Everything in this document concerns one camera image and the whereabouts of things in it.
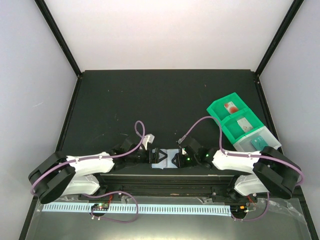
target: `white wall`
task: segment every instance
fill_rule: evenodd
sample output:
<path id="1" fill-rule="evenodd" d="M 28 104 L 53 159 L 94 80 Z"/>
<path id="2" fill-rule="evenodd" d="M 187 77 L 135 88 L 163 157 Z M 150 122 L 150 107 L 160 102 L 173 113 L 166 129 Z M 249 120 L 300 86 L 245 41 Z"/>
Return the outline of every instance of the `white wall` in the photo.
<path id="1" fill-rule="evenodd" d="M 293 0 L 46 0 L 80 69 L 251 69 Z"/>
<path id="2" fill-rule="evenodd" d="M 261 75 L 284 153 L 306 175 L 302 186 L 320 234 L 320 1 L 304 1 Z"/>
<path id="3" fill-rule="evenodd" d="M 28 175 L 55 151 L 77 78 L 33 0 L 1 1 L 0 16 L 0 238 L 14 240 Z"/>

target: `gray wall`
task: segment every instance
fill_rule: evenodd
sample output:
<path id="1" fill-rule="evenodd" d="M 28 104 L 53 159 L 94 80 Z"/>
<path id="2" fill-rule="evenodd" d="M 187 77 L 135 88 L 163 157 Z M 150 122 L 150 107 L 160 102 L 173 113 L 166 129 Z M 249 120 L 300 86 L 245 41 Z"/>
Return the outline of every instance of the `gray wall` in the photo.
<path id="1" fill-rule="evenodd" d="M 320 234 L 320 1 L 304 1 L 261 75 L 284 153 L 306 175 L 302 186 Z"/>
<path id="2" fill-rule="evenodd" d="M 55 151 L 76 76 L 33 0 L 1 1 L 0 16 L 0 238 L 14 240 L 28 174 Z"/>

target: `teal object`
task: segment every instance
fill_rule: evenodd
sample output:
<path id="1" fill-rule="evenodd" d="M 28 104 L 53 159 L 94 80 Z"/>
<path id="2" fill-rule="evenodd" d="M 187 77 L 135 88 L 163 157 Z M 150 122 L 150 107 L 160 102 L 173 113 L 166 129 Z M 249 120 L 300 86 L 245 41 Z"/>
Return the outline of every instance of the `teal object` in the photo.
<path id="1" fill-rule="evenodd" d="M 268 146 L 267 142 L 263 139 L 262 136 L 258 136 L 252 139 L 250 142 L 258 151 L 262 151 L 266 146 Z"/>
<path id="2" fill-rule="evenodd" d="M 229 113 L 225 108 L 225 104 L 229 102 L 233 102 L 238 111 L 232 114 Z M 231 144 L 235 144 L 244 136 L 264 126 L 260 119 L 235 92 L 214 101 L 206 110 L 212 117 L 219 120 L 222 131 Z M 243 118 L 252 126 L 252 129 L 247 132 L 237 122 Z"/>

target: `black metal frame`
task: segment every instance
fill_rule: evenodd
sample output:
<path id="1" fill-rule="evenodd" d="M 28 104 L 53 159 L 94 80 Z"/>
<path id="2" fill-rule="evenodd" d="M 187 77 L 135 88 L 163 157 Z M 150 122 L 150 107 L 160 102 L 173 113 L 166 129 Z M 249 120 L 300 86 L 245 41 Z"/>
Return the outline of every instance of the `black metal frame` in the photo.
<path id="1" fill-rule="evenodd" d="M 51 15 L 46 3 L 44 0 L 34 0 L 37 4 L 37 6 L 39 7 L 41 13 L 43 14 L 43 17 L 45 18 L 47 24 L 49 25 L 52 33 L 54 34 L 56 40 L 58 41 L 62 51 L 64 52 L 65 56 L 67 57 L 70 65 L 72 66 L 75 74 L 78 76 L 78 80 L 77 80 L 77 83 L 76 83 L 76 86 L 75 86 L 75 89 L 74 89 L 74 92 L 73 92 L 73 95 L 72 95 L 72 99 L 71 99 L 71 102 L 70 102 L 70 105 L 69 105 L 69 109 L 68 109 L 68 112 L 67 112 L 67 115 L 66 115 L 66 118 L 65 118 L 65 121 L 64 121 L 64 124 L 63 124 L 63 128 L 62 128 L 62 131 L 61 131 L 61 135 L 59 137 L 59 140 L 58 140 L 58 144 L 57 144 L 57 147 L 56 147 L 56 150 L 59 151 L 62 149 L 62 146 L 64 144 L 64 141 L 65 141 L 65 137 L 66 137 L 66 133 L 67 133 L 67 130 L 68 130 L 68 126 L 69 126 L 69 123 L 70 123 L 70 119 L 71 119 L 71 116 L 72 116 L 72 113 L 73 113 L 73 109 L 74 109 L 74 106 L 75 106 L 75 103 L 76 103 L 76 100 L 77 100 L 77 96 L 78 96 L 78 92 L 79 92 L 79 89 L 80 89 L 80 85 L 81 85 L 81 81 L 82 81 L 82 78 L 81 78 L 81 70 L 79 69 L 77 63 L 76 63 L 76 60 L 74 59 L 65 39 L 63 38 L 63 35 L 61 34 L 53 16 Z M 270 131 L 276 136 L 276 138 L 278 138 L 277 136 L 277 132 L 276 132 L 276 128 L 275 128 L 275 125 L 274 125 L 274 122 L 272 120 L 272 117 L 271 117 L 271 113 L 270 113 L 270 110 L 269 110 L 269 107 L 268 107 L 268 104 L 267 104 L 267 100 L 266 100 L 266 97 L 265 97 L 265 94 L 264 94 L 264 91 L 262 89 L 262 86 L 261 86 L 261 82 L 260 82 L 260 75 L 261 73 L 263 72 L 264 68 L 266 67 L 266 65 L 268 64 L 272 54 L 274 53 L 274 51 L 276 50 L 279 42 L 281 41 L 282 37 L 284 36 L 286 30 L 288 29 L 290 23 L 292 22 L 293 18 L 295 17 L 296 13 L 298 12 L 300 6 L 302 5 L 304 0 L 294 0 L 287 12 L 287 14 L 285 15 L 279 29 L 277 30 L 274 38 L 272 39 L 266 53 L 264 54 L 258 68 L 256 69 L 255 73 L 254 73 L 254 82 L 255 82 L 255 85 L 256 85 L 256 90 L 257 90 L 257 93 L 259 95 L 259 98 L 260 98 L 260 103 L 261 103 L 261 106 L 262 106 L 262 109 L 263 109 L 263 113 L 264 113 L 264 116 L 265 116 L 265 119 L 267 121 L 266 125 L 267 127 L 270 129 Z M 312 218 L 311 218 L 311 215 L 310 215 L 310 211 L 308 209 L 308 205 L 306 203 L 306 199 L 304 197 L 304 194 L 302 192 L 302 189 L 300 187 L 297 187 L 293 193 L 293 198 L 298 198 L 299 201 L 300 201 L 300 204 L 301 204 L 301 207 L 302 207 L 302 211 L 303 211 L 303 214 L 304 214 L 304 217 L 306 219 L 306 222 L 307 222 L 307 227 L 309 229 L 309 232 L 311 234 L 311 238 L 313 240 L 319 240 L 318 238 L 318 235 L 317 235 L 317 232 L 316 232 L 316 228 L 315 228 L 315 225 L 312 221 Z M 21 235 L 20 235 L 20 240 L 24 240 L 27 236 L 27 233 L 28 233 L 28 228 L 30 226 L 30 223 L 31 223 L 31 219 L 32 219 L 32 216 L 33 216 L 33 212 L 35 210 L 35 207 L 36 207 L 36 204 L 37 204 L 37 199 L 34 197 L 32 199 L 32 202 L 31 202 L 31 205 L 30 205 L 30 209 L 28 211 L 28 214 L 26 216 L 26 219 L 25 219 L 25 222 L 24 222 L 24 225 L 23 225 L 23 228 L 22 228 L 22 231 L 21 231 Z"/>

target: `white ruler strip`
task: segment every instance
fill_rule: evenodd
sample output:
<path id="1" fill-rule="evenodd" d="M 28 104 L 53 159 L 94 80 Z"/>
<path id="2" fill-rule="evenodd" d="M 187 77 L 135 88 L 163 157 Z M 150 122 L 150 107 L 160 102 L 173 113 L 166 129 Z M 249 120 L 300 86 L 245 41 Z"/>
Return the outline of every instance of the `white ruler strip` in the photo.
<path id="1" fill-rule="evenodd" d="M 96 203 L 52 202 L 43 206 L 43 212 L 89 213 Z M 140 214 L 176 215 L 218 215 L 231 216 L 230 206 L 224 205 L 178 205 L 178 204 L 139 204 Z M 111 203 L 108 210 L 95 210 L 94 213 L 135 214 L 135 204 Z"/>

